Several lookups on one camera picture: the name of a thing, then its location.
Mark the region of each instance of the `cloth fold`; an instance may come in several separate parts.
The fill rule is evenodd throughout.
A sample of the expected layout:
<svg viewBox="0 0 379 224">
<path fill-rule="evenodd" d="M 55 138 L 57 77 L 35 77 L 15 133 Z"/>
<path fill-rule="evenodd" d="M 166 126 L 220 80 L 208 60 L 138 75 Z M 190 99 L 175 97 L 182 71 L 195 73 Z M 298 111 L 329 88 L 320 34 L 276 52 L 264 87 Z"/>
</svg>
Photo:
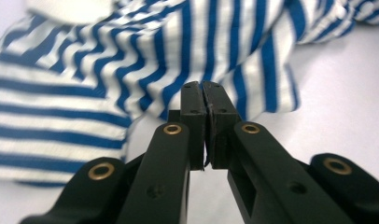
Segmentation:
<svg viewBox="0 0 379 224">
<path fill-rule="evenodd" d="M 166 119 L 184 83 L 224 86 L 243 119 L 288 112 L 296 44 L 379 24 L 379 1 L 117 1 L 98 22 L 30 14 L 0 42 L 0 178 L 65 183 L 93 158 L 124 158 L 144 113 Z"/>
</svg>

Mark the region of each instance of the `black plastic part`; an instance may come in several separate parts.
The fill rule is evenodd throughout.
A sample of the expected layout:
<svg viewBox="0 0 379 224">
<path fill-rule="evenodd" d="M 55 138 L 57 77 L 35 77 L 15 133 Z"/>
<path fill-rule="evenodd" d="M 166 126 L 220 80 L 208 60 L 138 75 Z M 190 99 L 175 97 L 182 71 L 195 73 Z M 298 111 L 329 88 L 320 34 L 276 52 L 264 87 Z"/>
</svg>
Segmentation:
<svg viewBox="0 0 379 224">
<path fill-rule="evenodd" d="M 180 122 L 189 127 L 190 169 L 204 169 L 204 136 L 206 108 L 198 82 L 190 82 L 181 88 Z"/>
<path fill-rule="evenodd" d="M 352 161 L 317 155 L 309 173 L 356 223 L 379 224 L 379 182 Z"/>
<path fill-rule="evenodd" d="M 250 126 L 248 132 L 244 130 L 246 126 Z M 265 128 L 240 122 L 231 137 L 233 153 L 239 161 L 231 163 L 230 172 L 233 176 L 244 176 L 241 170 L 245 170 L 255 189 L 248 195 L 255 200 L 251 213 L 244 217 L 246 223 L 353 223 Z M 230 180 L 232 190 L 243 189 L 244 182 L 237 179 Z M 245 192 L 239 190 L 233 194 L 239 206 L 246 204 Z"/>
<path fill-rule="evenodd" d="M 91 179 L 91 168 L 106 162 L 114 167 L 113 173 L 104 179 Z M 101 168 L 95 172 L 102 174 L 105 170 Z M 100 158 L 90 161 L 68 182 L 49 212 L 44 216 L 28 217 L 21 224 L 114 223 L 129 191 L 124 173 L 124 164 L 119 160 Z"/>
<path fill-rule="evenodd" d="M 207 161 L 212 163 L 213 169 L 228 169 L 228 133 L 241 119 L 221 85 L 204 81 L 203 90 L 208 113 L 205 137 Z"/>
<path fill-rule="evenodd" d="M 189 139 L 189 129 L 182 123 L 167 123 L 156 130 L 117 224 L 187 222 Z"/>
</svg>

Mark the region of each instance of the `white table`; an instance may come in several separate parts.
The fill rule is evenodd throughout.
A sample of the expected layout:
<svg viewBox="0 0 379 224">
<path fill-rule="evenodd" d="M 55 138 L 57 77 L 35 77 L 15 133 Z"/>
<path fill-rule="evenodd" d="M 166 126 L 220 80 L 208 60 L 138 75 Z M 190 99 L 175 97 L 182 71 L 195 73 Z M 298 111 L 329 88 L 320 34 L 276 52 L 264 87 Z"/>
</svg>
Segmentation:
<svg viewBox="0 0 379 224">
<path fill-rule="evenodd" d="M 0 0 L 0 36 L 24 15 L 23 5 L 22 0 Z M 262 114 L 255 121 L 294 158 L 309 162 L 315 154 L 332 152 L 379 179 L 379 27 L 358 26 L 342 39 L 297 47 L 291 62 L 301 107 Z M 147 149 L 152 130 L 161 123 L 145 117 L 134 125 L 129 160 Z M 48 211 L 61 191 L 0 181 L 0 223 L 19 223 Z M 243 222 L 226 171 L 192 172 L 189 191 L 189 224 Z"/>
</svg>

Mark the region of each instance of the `blue and white striped fabric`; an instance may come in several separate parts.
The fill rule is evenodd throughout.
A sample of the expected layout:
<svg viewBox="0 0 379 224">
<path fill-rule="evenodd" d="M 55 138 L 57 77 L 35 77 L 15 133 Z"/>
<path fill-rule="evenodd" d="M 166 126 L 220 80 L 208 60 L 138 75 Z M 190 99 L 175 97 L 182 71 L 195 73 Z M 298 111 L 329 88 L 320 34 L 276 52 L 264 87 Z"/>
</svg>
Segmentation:
<svg viewBox="0 0 379 224">
<path fill-rule="evenodd" d="M 379 24 L 379 1 L 120 1 L 104 21 L 29 15 L 1 40 L 0 178 L 65 183 L 86 161 L 125 158 L 144 113 L 166 118 L 193 80 L 223 85 L 244 119 L 298 107 L 297 43 Z"/>
</svg>

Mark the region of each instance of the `striped shirt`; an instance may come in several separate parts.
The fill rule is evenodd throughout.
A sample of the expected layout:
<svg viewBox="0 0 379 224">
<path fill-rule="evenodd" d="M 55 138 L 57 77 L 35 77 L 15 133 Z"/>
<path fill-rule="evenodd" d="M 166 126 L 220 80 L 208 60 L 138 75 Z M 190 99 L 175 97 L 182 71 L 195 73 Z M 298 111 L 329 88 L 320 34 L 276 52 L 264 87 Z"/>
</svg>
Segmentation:
<svg viewBox="0 0 379 224">
<path fill-rule="evenodd" d="M 86 161 L 124 160 L 144 113 L 166 119 L 184 83 L 224 86 L 243 119 L 299 105 L 296 44 L 379 24 L 379 0 L 118 1 L 103 21 L 30 14 L 0 42 L 0 178 L 65 183 Z"/>
</svg>

